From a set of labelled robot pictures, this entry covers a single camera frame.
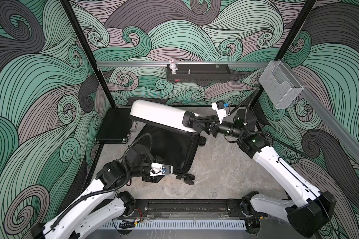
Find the white hard-shell suitcase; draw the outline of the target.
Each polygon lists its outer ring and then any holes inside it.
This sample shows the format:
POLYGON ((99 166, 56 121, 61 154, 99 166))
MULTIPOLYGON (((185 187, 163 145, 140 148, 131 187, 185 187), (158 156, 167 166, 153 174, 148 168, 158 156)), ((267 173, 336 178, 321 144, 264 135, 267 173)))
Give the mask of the white hard-shell suitcase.
POLYGON ((145 100, 132 104, 130 118, 146 125, 139 136, 149 133, 153 139, 151 154, 155 163, 172 167, 173 175, 188 185, 195 176, 189 174, 198 147, 204 146, 206 138, 194 123, 202 115, 145 100))

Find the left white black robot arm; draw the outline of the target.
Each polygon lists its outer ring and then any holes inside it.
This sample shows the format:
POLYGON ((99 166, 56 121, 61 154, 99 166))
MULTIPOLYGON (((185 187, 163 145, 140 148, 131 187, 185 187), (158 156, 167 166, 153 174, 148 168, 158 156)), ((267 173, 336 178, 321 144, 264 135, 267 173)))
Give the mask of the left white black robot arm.
POLYGON ((173 172, 153 156, 153 137, 145 133, 132 142, 119 160, 107 163, 95 179, 58 216, 31 229, 34 239, 85 239, 103 224, 135 212, 136 200, 119 189, 133 177, 160 181, 173 172))

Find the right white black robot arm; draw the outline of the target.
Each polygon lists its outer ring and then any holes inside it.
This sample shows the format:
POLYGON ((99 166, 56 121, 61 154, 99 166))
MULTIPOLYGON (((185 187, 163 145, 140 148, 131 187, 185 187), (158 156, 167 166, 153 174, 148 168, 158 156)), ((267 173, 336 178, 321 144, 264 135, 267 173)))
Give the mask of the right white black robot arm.
POLYGON ((251 105, 252 101, 243 109, 234 108, 236 115, 232 122, 228 122, 223 120, 227 105, 224 101, 218 101, 212 104, 216 115, 203 117, 185 112, 182 124, 213 136, 222 134, 235 137, 239 148, 266 169, 290 197, 282 201, 253 192, 246 197, 248 211, 287 221, 300 235, 309 238, 330 223, 336 198, 302 177, 275 151, 266 133, 254 130, 257 119, 250 109, 251 105))

